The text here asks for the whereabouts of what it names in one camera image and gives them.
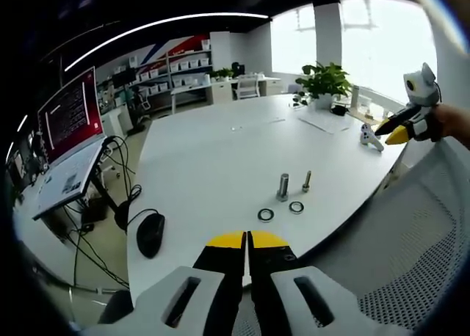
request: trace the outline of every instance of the computer mouse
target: computer mouse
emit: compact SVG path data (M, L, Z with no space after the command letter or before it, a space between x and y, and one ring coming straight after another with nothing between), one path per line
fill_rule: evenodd
M137 246L144 257L153 258L162 245L165 217L160 213L151 213L137 228Z

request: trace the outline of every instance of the mesh chair back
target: mesh chair back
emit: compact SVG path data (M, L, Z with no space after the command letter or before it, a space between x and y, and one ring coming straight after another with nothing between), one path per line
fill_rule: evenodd
M470 247L470 174L439 142L309 263L383 324L415 329L452 284Z
M238 99L256 98L259 96L258 76L239 76L236 88Z

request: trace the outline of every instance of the ceiling light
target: ceiling light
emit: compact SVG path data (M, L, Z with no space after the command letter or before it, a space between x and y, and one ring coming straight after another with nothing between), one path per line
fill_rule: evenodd
M23 117L23 120L21 121L20 125L18 126L18 129L16 130L17 132L19 132L21 127L23 127L23 124L24 124L24 122L26 121L27 118L28 118L28 115Z
M13 142L12 142L12 144L10 144L10 148L8 149L7 160L5 160L5 164L8 162L8 158L10 157L10 153L11 153L11 151L12 151L12 147L13 147Z
M138 26L137 28L128 30L127 32L124 32L122 34L119 34L115 37L112 37L109 40L106 40L104 43L96 46L95 48L92 48L90 51L88 51L86 54L80 56L78 59L73 61L69 66L66 67L65 72L70 70L74 65L82 61L85 57L91 55L93 52L99 50L103 46L108 45L109 43L112 43L113 41L116 41L117 39L120 39L122 37L125 37L126 35L138 32L139 30L145 29L145 28L150 28L151 26L157 26L159 24L163 23L168 23L168 22L173 22L173 21L180 21L183 19L189 19L189 18L200 18L200 17L230 17L230 16L236 16L236 17L251 17L251 18L263 18L267 19L269 18L267 15L255 15L253 13L237 13L237 12L221 12L221 13L198 13L196 15L182 15L180 17L174 17L174 18L167 18L167 19L162 19L160 21L156 21L153 23L146 24L144 26Z

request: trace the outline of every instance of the paper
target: paper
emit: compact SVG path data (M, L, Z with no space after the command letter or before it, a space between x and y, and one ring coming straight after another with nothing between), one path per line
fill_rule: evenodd
M298 119L329 134L344 131L353 123L353 119L347 114L337 116L328 111L303 112Z

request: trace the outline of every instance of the ceiling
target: ceiling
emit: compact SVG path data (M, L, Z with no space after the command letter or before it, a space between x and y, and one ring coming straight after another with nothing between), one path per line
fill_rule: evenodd
M180 15L204 12L249 12L273 16L301 4L337 0L18 0L21 14L17 44L17 76L29 80L29 98L45 100L59 87L59 78L73 78L91 65L103 63L150 45L201 32L247 32L263 24L258 18L196 18L143 29L117 40L59 76L91 48L135 27Z

